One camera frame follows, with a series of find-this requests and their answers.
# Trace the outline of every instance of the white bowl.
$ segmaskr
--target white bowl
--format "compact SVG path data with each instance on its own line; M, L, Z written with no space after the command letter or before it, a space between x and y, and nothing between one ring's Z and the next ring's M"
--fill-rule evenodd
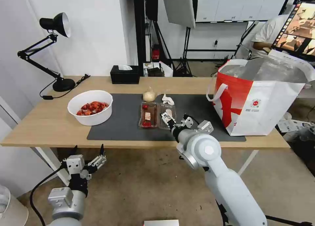
M77 112L81 109L82 106L93 101L106 102L107 104L109 104L109 106L104 108L100 113L96 113L93 115L77 115ZM109 117L112 115L112 103L113 97L108 92L102 90L90 90L72 98L68 103L68 111L81 124L86 126L93 126L101 124L109 119Z

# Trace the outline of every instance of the bag handle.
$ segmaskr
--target bag handle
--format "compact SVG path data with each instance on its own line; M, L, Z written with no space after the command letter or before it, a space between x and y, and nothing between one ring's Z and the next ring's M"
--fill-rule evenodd
M208 87L206 97L207 97L207 100L211 102L211 101L218 100L221 97L224 90L228 88L228 85L222 83L220 85L219 89L217 90L217 93L214 95L213 99L210 99L210 97L209 97L210 87L211 87L211 85L209 85L209 87Z

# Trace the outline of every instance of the person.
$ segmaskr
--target person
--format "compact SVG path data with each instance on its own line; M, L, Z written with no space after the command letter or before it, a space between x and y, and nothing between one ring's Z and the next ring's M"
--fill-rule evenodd
M300 0L302 2L311 2L314 0ZM278 15L273 19L268 20L261 30L256 33L255 37L252 39L254 54L260 57L264 57L267 53L264 48L271 48L272 43L276 40L280 30L288 19L289 14Z

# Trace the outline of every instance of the crumpled tissue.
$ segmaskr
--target crumpled tissue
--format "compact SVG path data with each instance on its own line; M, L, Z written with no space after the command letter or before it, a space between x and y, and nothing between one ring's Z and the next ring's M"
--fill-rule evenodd
M172 98L166 96L166 94L164 93L164 96L162 97L162 101L163 101L163 104L169 104L169 105L174 105L174 101Z
M118 70L132 70L128 65L118 65Z

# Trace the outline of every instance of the desk lamp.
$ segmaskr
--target desk lamp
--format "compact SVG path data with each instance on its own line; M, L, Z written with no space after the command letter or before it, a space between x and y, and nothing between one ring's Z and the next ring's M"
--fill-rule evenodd
M51 44L54 44L57 42L57 34L54 33L54 30L56 30L58 33L65 37L70 37L71 31L70 31L70 25L68 17L65 13L59 13L57 14L53 19L50 18L41 18L39 20L39 24L43 29L46 29L49 35L44 38L43 40L40 40L39 42L35 43L34 45L26 48L25 50L19 51L17 53L18 57L25 60L26 62L29 62L30 64L36 66L40 70L44 71L45 73L49 74L50 76L53 76L56 79L56 82L52 85L53 89L57 92L65 92L73 89L75 87L75 82L72 79L68 78L62 78L60 76L60 73L57 73L55 71L52 71L48 68L45 68L44 66L40 65L39 63L33 61L30 57L37 52L41 51L42 49L45 49L46 47L50 46ZM50 43L39 47L34 48L38 44L46 41L51 40Z

